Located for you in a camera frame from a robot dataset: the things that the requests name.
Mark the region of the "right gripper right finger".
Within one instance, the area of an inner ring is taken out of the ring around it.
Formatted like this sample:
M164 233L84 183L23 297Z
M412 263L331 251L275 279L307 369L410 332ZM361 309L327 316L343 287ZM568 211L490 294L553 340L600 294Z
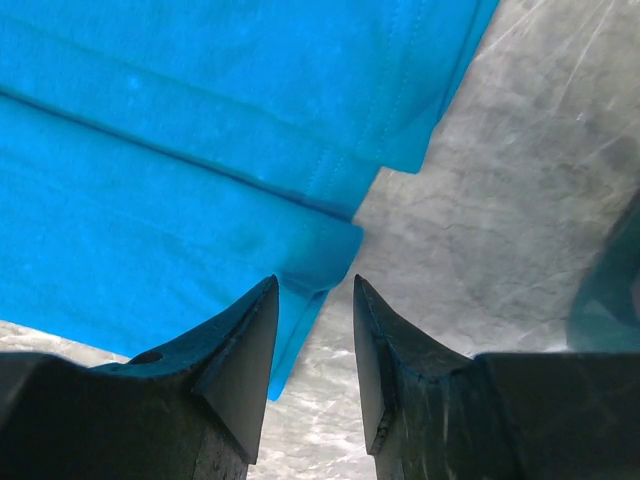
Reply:
M365 445L380 479L635 479L635 353L465 357L353 290Z

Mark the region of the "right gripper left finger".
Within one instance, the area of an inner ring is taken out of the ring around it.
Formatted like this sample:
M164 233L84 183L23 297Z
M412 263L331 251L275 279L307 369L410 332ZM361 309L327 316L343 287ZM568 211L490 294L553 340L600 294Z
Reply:
M126 363L1 356L5 479L243 479L257 461L279 313L268 277Z

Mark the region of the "blue t-shirt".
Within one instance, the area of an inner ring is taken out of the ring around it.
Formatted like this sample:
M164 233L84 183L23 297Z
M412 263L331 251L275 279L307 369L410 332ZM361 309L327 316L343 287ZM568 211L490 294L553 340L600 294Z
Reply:
M133 356L280 283L282 392L493 1L5 1L1 316Z

